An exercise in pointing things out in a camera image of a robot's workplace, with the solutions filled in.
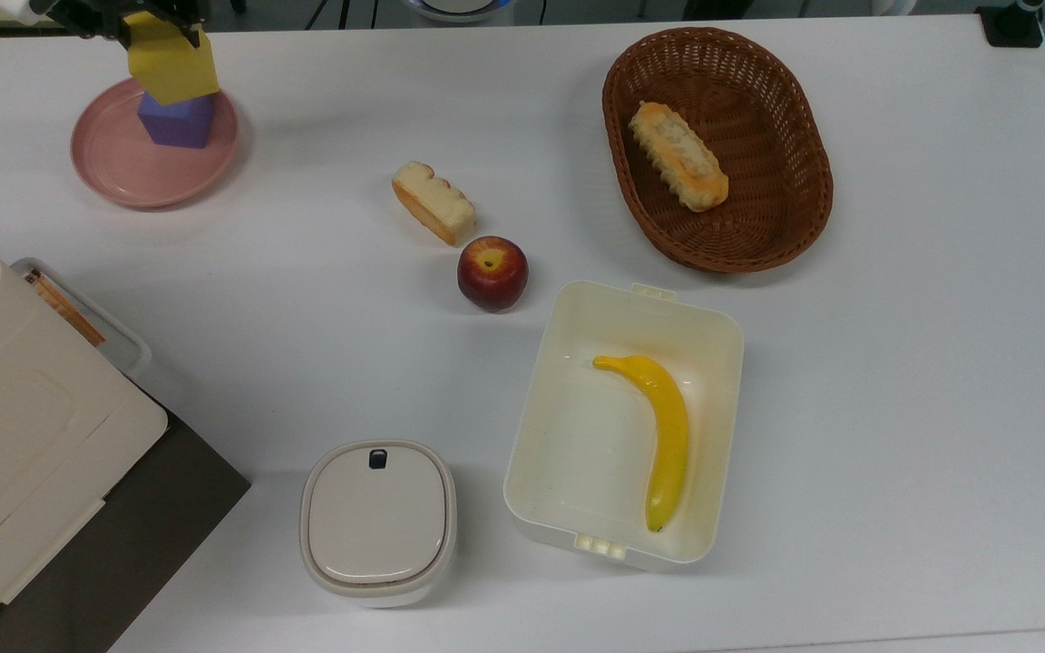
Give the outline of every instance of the yellow block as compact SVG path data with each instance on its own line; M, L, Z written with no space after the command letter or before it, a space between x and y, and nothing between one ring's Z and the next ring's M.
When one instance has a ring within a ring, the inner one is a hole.
M200 32L200 48L192 48L177 26L147 11L123 20L132 29L127 70L157 102L175 104L220 90L206 33Z

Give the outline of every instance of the purple block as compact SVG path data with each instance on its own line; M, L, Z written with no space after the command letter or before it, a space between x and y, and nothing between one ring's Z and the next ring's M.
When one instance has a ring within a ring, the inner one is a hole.
M157 145L177 147L203 147L208 143L212 127L211 95L186 99L182 102L161 104L150 93L140 100L140 121Z

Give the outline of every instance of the brown basket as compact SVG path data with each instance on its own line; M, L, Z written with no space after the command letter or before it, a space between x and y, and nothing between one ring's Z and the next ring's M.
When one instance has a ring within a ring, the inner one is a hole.
M681 206L631 137L642 99L688 120L728 176L728 200L704 212ZM635 42L610 66L602 112L623 197L676 263L759 272L796 258L825 229L833 174L813 113L792 72L747 38L684 26Z

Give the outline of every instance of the white table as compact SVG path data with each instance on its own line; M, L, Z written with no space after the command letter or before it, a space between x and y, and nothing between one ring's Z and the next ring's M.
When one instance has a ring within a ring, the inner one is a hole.
M254 483L117 650L715 650L1045 629L1045 45L975 17L728 24L787 62L836 182L791 264L673 264L628 214L602 127L614 56L665 25L215 34L245 161L122 210L79 183L99 41L0 41L0 257L42 258L148 340L146 388ZM395 202L429 162L531 257L484 314ZM638 574L526 540L502 499L557 289L679 291L746 334L717 545ZM299 493L340 443L452 464L454 574L354 608L299 561Z

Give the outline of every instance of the basket rim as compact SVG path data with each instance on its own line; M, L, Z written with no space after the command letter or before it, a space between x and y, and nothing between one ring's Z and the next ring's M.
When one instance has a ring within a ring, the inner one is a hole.
M799 108L800 114L808 117L808 126L804 127L804 132L808 137L810 143L814 145L814 156L816 167L821 171L820 177L820 197L821 197L821 210L810 223L808 230L805 234L796 240L793 247L789 247L785 250L767 253L762 257L749 257L749 258L722 258L714 257L707 255L700 255L700 253L695 252L692 249L684 248L683 244L676 250L667 248L665 243L678 243L678 240L673 238L671 234L668 234L659 224L656 224L651 215L648 214L646 208L643 207L643 199L640 197L638 191L636 190L633 174L631 174L630 162L628 161L628 149L626 148L625 141L623 141L623 130L626 125L622 124L621 117L619 117L619 112L617 111L614 101L614 92L621 83L621 69L622 64L630 61L631 59L637 57L642 54L644 50L652 48L656 43L664 42L665 40L673 40L677 42L713 42L722 41L726 43L737 43L737 45L746 46L746 49L752 51L753 55L759 55L766 62L767 66L774 67L776 71L780 72L783 77L787 78L788 83L792 86L792 95L797 102L797 108ZM616 166L616 173L619 178L619 186L621 186L621 191L623 194L623 200L628 206L631 215L635 218L635 223L638 224L640 229L642 229L643 234L651 241L654 247L659 250L669 259L676 261L676 263L688 265L688 267L701 270L701 272L720 272L720 273L742 273L742 272L763 272L763 270L770 270L772 267L779 267L781 264L786 264L788 261L793 260L809 247L812 247L814 240L816 240L827 224L829 224L829 214L833 209L833 170L829 166L829 154L826 153L825 143L821 140L820 130L817 129L816 122L813 117L812 108L809 107L808 96L805 94L804 88L800 87L799 80L795 77L793 72L788 69L788 66L781 62L775 54L772 54L767 48L764 48L760 43L751 41L749 38L743 37L738 32L729 31L726 29L715 28L715 26L677 26L677 28L669 28L652 32L647 34L647 37L640 38L638 41L630 46L627 46L621 54L618 55L616 61L609 67L607 71L606 78L604 79L604 86L602 87L602 112L604 113L604 123L607 130L608 144L610 148L610 154L612 154L612 162Z

